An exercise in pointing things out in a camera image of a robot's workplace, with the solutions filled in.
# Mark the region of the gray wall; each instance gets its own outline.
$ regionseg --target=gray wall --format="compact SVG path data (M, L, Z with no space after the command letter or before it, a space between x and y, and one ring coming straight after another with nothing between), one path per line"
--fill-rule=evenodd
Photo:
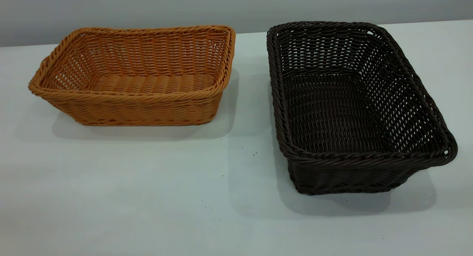
M224 24L237 33L299 20L376 24L473 18L473 0L0 0L0 46L56 44L85 26Z

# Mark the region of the white table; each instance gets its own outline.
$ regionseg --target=white table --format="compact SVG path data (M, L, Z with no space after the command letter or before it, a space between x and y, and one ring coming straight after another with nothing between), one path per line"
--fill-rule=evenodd
M383 27L459 147L383 194L296 192L265 33L237 35L217 116L189 127L79 125L27 89L54 45L0 48L1 255L471 255L473 21Z

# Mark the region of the basket rim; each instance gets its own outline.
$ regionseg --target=basket rim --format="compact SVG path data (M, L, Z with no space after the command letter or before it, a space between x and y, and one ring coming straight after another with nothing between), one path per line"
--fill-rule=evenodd
M220 73L216 76L215 83L212 86L203 88L199 91L190 92L174 92L174 93L120 93L115 91L77 91L77 90L59 90L50 89L40 86L41 82L49 75L51 67L57 59L66 51L74 39L77 39L83 34L97 34L97 35L142 35L142 34L175 34L175 33L195 33L195 32L209 32L219 31L227 32L227 40L223 46L222 61L218 69ZM49 56L44 58L39 69L31 79L28 89L35 95L52 99L74 99L80 101L101 99L106 96L107 101L117 102L167 102L177 100L192 100L205 99L216 96L223 92L228 86L232 61L235 49L235 31L230 26L226 25L195 25L186 27L169 27L169 28L140 28L140 29L116 29L108 27L83 27L79 28L69 35L67 35L61 43L59 43Z
M388 46L394 52L396 61L402 66L405 73L411 74L412 86L419 92L424 105L429 108L431 115L429 119L434 121L440 128L445 144L442 148L431 152L368 152L368 153L336 153L336 152L310 152L294 145L290 124L287 120L287 103L282 85L282 67L280 64L278 44L278 33L284 29L301 29L332 27L334 31L337 29L347 28L367 28L376 30L386 41ZM276 25L267 32L267 51L270 64L270 80L273 97L274 117L276 121L276 135L279 148L285 157L298 165L319 165L319 167L330 168L333 166L345 167L373 167L374 165L389 165L390 167L403 167L405 165L412 166L434 166L444 165L451 162L457 153L457 144L453 135L448 131L446 124L439 112L435 102L427 93L420 78L415 73L407 58L404 56L402 49L397 42L383 27L366 22L327 22L327 21L300 21L289 22L286 24Z

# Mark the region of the tan wicker basket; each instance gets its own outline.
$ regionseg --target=tan wicker basket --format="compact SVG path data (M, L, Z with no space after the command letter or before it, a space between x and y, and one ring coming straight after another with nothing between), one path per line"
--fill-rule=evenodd
M29 89L84 125L199 125L217 113L234 45L227 26L82 28Z

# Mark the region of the basket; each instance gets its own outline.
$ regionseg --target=basket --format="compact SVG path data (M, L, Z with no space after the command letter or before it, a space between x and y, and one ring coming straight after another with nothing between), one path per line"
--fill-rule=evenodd
M386 192L452 161L454 137L388 32L293 22L267 35L279 147L303 194Z
M82 28L29 89L84 125L199 125L217 113L234 44L227 26Z

